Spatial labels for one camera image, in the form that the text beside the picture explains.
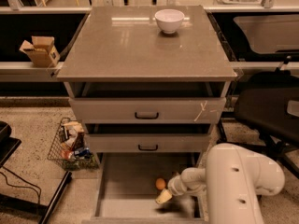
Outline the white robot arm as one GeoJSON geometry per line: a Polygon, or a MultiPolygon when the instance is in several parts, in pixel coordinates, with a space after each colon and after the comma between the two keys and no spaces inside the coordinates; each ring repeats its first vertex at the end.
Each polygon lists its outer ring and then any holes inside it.
{"type": "Polygon", "coordinates": [[[249,149],[221,143],[209,150],[204,168],[186,168],[172,177],[156,198],[196,196],[206,190],[209,224],[264,224],[258,197],[274,196],[285,185],[275,161],[249,149]]]}

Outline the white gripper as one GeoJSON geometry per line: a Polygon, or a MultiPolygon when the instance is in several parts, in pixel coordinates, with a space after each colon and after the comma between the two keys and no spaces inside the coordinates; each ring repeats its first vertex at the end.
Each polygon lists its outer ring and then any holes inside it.
{"type": "Polygon", "coordinates": [[[168,189],[163,189],[160,195],[156,198],[157,204],[168,202],[174,196],[180,196],[186,193],[187,186],[183,183],[179,172],[172,172],[172,177],[168,182],[168,189]]]}

